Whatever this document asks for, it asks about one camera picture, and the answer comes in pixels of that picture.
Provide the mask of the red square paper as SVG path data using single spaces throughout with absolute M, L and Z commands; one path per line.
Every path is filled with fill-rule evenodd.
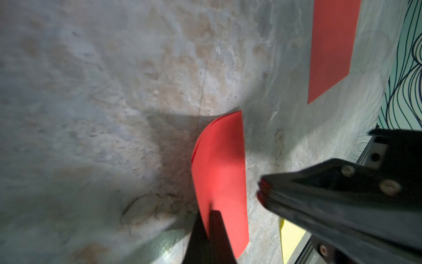
M 191 157 L 191 175 L 205 231 L 210 235 L 211 211 L 219 211 L 237 259 L 249 243 L 245 162 L 241 111 L 210 123 L 198 137 Z
M 314 2 L 308 103 L 350 72 L 360 0 Z

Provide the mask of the black front base frame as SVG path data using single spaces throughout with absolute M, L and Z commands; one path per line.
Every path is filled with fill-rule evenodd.
M 372 136 L 367 143 L 364 151 L 357 160 L 358 165 L 366 166 L 369 163 L 377 163 L 380 157 L 385 153 L 388 146 L 388 140 L 379 136 Z M 309 232 L 304 234 L 296 249 L 290 256 L 283 256 L 287 264 L 353 264 L 351 258 L 346 256 L 338 248 L 320 238 L 311 235 Z

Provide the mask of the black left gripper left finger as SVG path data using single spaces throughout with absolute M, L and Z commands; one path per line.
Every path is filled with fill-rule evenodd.
M 210 264 L 211 246 L 200 213 L 197 214 L 182 264 Z

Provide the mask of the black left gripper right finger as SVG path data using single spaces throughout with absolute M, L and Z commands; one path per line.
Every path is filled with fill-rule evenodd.
M 211 246 L 211 264 L 236 264 L 222 213 L 209 205 L 208 239 Z

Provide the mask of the yellow square paper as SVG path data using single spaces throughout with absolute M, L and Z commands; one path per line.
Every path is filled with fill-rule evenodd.
M 305 229 L 283 218 L 280 219 L 280 242 L 284 264 L 289 261 L 305 233 Z

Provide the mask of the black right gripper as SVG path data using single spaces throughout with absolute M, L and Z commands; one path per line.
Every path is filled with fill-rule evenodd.
M 329 264 L 422 261 L 422 132 L 373 129 L 386 145 L 379 169 L 331 159 L 261 177 L 257 198 L 312 233 Z

